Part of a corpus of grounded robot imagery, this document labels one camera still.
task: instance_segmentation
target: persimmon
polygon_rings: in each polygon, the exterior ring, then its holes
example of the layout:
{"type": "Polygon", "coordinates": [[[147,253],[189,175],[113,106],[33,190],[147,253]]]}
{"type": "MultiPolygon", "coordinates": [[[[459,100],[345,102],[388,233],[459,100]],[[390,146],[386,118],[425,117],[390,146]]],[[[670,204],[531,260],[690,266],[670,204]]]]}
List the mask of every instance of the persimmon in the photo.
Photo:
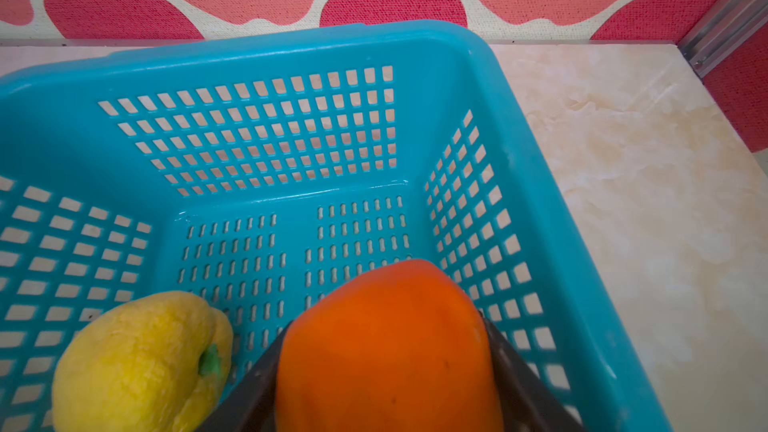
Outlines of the persimmon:
{"type": "Polygon", "coordinates": [[[279,432],[503,430],[480,314],[427,261],[360,275],[286,331],[275,418],[279,432]]]}

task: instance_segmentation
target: rectangular hole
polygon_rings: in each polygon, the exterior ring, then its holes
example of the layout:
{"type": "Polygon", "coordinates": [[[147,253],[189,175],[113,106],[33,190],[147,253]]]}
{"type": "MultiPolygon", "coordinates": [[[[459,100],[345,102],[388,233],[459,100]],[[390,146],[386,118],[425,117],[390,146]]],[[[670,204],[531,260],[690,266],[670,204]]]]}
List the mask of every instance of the rectangular hole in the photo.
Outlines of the rectangular hole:
{"type": "Polygon", "coordinates": [[[144,106],[146,110],[154,111],[158,109],[158,106],[152,102],[152,99],[149,98],[149,96],[140,96],[139,101],[141,102],[141,105],[144,106]]]}
{"type": "Polygon", "coordinates": [[[300,76],[295,76],[290,78],[291,85],[293,85],[293,90],[297,92],[303,92],[304,91],[304,81],[301,79],[300,76]]]}
{"type": "Polygon", "coordinates": [[[118,99],[118,102],[120,102],[120,105],[122,105],[123,109],[128,113],[136,113],[139,111],[129,99],[118,99]]]}
{"type": "Polygon", "coordinates": [[[200,96],[200,99],[205,103],[213,103],[214,98],[211,96],[210,92],[208,92],[208,89],[205,87],[201,87],[199,89],[195,89],[197,92],[197,95],[200,96]]]}
{"type": "Polygon", "coordinates": [[[176,121],[177,124],[179,124],[179,127],[181,127],[182,129],[189,129],[191,127],[190,123],[187,121],[187,117],[174,116],[174,120],[176,121]]]}
{"type": "Polygon", "coordinates": [[[0,332],[0,349],[18,347],[25,336],[26,332],[0,332]]]}
{"type": "Polygon", "coordinates": [[[229,143],[232,143],[235,141],[235,136],[231,130],[222,130],[221,135],[224,137],[224,140],[226,140],[229,143]]]}
{"type": "Polygon", "coordinates": [[[16,293],[19,295],[42,295],[45,292],[45,288],[47,286],[48,286],[47,282],[24,280],[22,281],[21,285],[19,285],[16,293]]]}
{"type": "Polygon", "coordinates": [[[240,96],[241,99],[250,98],[250,92],[248,92],[248,87],[244,83],[236,83],[235,91],[237,91],[237,95],[240,96]]]}
{"type": "Polygon", "coordinates": [[[488,164],[488,166],[486,166],[482,171],[482,180],[487,184],[492,177],[493,177],[493,168],[491,167],[491,164],[488,164]]]}
{"type": "Polygon", "coordinates": [[[288,91],[286,89],[286,84],[283,82],[283,79],[272,79],[272,86],[275,88],[275,92],[280,95],[288,91]]]}
{"type": "Polygon", "coordinates": [[[214,119],[214,122],[216,122],[217,124],[221,125],[224,123],[224,116],[221,115],[221,111],[211,110],[208,113],[214,119]]]}
{"type": "Polygon", "coordinates": [[[170,126],[170,124],[168,123],[168,120],[166,120],[165,117],[158,117],[157,119],[155,119],[155,121],[158,123],[159,127],[162,130],[165,130],[166,132],[174,129],[173,127],[170,126]]]}
{"type": "Polygon", "coordinates": [[[155,147],[157,147],[161,152],[168,152],[170,149],[168,148],[168,145],[163,141],[163,139],[155,139],[152,141],[155,147]]]}
{"type": "Polygon", "coordinates": [[[26,222],[37,222],[40,219],[40,214],[41,212],[34,208],[16,206],[16,208],[13,211],[12,217],[18,220],[26,221],[26,222]]]}
{"type": "Polygon", "coordinates": [[[126,136],[133,137],[136,135],[136,131],[133,129],[133,127],[130,126],[127,122],[122,122],[118,124],[118,127],[125,132],[126,136]]]}
{"type": "Polygon", "coordinates": [[[38,308],[34,305],[13,304],[5,314],[6,321],[28,321],[34,316],[38,308]]]}
{"type": "Polygon", "coordinates": [[[176,108],[176,102],[174,102],[173,99],[170,98],[170,95],[168,95],[166,92],[162,92],[158,94],[158,98],[163,103],[166,109],[175,109],[176,108]]]}
{"type": "Polygon", "coordinates": [[[226,86],[216,86],[216,93],[218,93],[219,97],[225,102],[232,100],[232,95],[226,86]]]}
{"type": "Polygon", "coordinates": [[[328,83],[334,89],[339,87],[339,86],[341,86],[341,81],[339,81],[339,73],[338,72],[328,72],[328,83]]]}
{"type": "Polygon", "coordinates": [[[69,319],[72,309],[69,307],[51,307],[45,315],[46,322],[62,322],[69,319]]]}
{"type": "Polygon", "coordinates": [[[475,140],[480,136],[480,132],[478,132],[478,128],[475,127],[470,133],[469,133],[469,143],[475,144],[475,140]]]}
{"type": "Polygon", "coordinates": [[[524,330],[514,331],[512,337],[519,350],[531,350],[531,341],[528,340],[528,334],[524,330]]]}
{"type": "Polygon", "coordinates": [[[118,111],[115,110],[112,104],[110,104],[108,101],[102,100],[98,104],[100,105],[101,109],[103,109],[110,116],[116,116],[118,114],[118,111]]]}
{"type": "Polygon", "coordinates": [[[192,112],[192,118],[196,121],[197,125],[200,127],[205,127],[208,125],[208,121],[205,119],[205,116],[202,112],[192,112]]]}
{"type": "Polygon", "coordinates": [[[310,74],[310,83],[314,90],[320,90],[322,88],[322,79],[319,73],[310,74]]]}
{"type": "Polygon", "coordinates": [[[26,244],[30,235],[31,233],[26,230],[22,230],[16,227],[6,227],[3,229],[2,234],[0,234],[0,241],[13,242],[14,244],[26,244]]]}
{"type": "Polygon", "coordinates": [[[240,114],[240,111],[237,109],[237,107],[229,108],[226,111],[230,114],[232,120],[235,120],[236,122],[243,121],[243,116],[240,114]]]}
{"type": "Polygon", "coordinates": [[[186,106],[194,105],[194,99],[192,98],[192,94],[190,94],[186,90],[179,90],[178,92],[176,92],[176,94],[186,106]]]}
{"type": "Polygon", "coordinates": [[[33,357],[27,360],[24,366],[24,375],[42,374],[50,370],[53,365],[53,357],[33,357]]]}
{"type": "Polygon", "coordinates": [[[212,146],[219,145],[219,138],[216,137],[216,132],[206,132],[205,138],[207,139],[208,143],[212,146]]]}
{"type": "Polygon", "coordinates": [[[267,117],[277,117],[277,111],[273,104],[265,103],[262,107],[264,108],[264,113],[267,117]]]}
{"type": "Polygon", "coordinates": [[[259,118],[259,111],[256,110],[256,106],[245,106],[245,111],[251,119],[256,120],[259,118]]]}
{"type": "Polygon", "coordinates": [[[346,72],[346,82],[350,84],[351,86],[357,85],[357,71],[356,70],[348,70],[346,72]]]}
{"type": "Polygon", "coordinates": [[[506,208],[496,216],[496,223],[498,224],[499,228],[504,228],[512,223],[512,220],[509,218],[509,212],[507,212],[506,208]]]}
{"type": "Polygon", "coordinates": [[[544,350],[554,350],[554,339],[552,338],[552,332],[549,327],[540,327],[533,330],[533,334],[536,337],[536,343],[544,350]]]}
{"type": "Polygon", "coordinates": [[[538,294],[535,292],[523,297],[523,304],[525,305],[525,311],[530,315],[537,315],[544,312],[542,303],[538,300],[538,294]]]}
{"type": "Polygon", "coordinates": [[[266,85],[262,80],[254,82],[254,88],[256,89],[256,93],[259,94],[259,97],[266,97],[269,94],[266,90],[266,85]]]}
{"type": "Polygon", "coordinates": [[[571,389],[571,385],[568,382],[568,378],[565,377],[565,369],[563,369],[562,365],[549,364],[544,369],[547,372],[550,384],[559,389],[571,389]]]}

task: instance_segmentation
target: beige marble surface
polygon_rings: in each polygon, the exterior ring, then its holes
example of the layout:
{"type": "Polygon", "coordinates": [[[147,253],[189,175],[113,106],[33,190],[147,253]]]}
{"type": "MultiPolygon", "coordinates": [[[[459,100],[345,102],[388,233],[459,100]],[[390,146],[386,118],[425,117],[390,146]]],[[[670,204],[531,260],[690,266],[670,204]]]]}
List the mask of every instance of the beige marble surface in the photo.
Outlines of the beige marble surface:
{"type": "Polygon", "coordinates": [[[672,45],[494,46],[673,427],[768,424],[768,178],[672,45]]]}

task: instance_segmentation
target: yellow lemon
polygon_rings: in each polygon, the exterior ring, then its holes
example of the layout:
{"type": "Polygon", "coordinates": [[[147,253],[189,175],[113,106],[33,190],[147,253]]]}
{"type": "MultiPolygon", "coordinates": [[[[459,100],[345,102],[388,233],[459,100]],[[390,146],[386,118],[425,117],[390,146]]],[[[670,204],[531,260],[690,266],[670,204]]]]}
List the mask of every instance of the yellow lemon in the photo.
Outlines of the yellow lemon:
{"type": "Polygon", "coordinates": [[[75,337],[54,373],[57,432],[186,432],[216,407],[232,326],[187,292],[116,307],[75,337]]]}

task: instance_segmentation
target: blue plastic basket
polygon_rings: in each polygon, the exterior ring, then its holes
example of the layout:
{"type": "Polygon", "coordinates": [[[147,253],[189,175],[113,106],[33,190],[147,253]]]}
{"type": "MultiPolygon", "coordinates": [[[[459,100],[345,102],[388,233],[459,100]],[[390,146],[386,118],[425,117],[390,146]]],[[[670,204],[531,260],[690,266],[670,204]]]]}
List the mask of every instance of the blue plastic basket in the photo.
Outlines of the blue plastic basket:
{"type": "Polygon", "coordinates": [[[73,334],[183,289],[231,383],[286,322],[439,264],[585,426],[669,425],[488,46],[439,22],[115,53],[0,79],[0,430],[50,430],[73,334]]]}

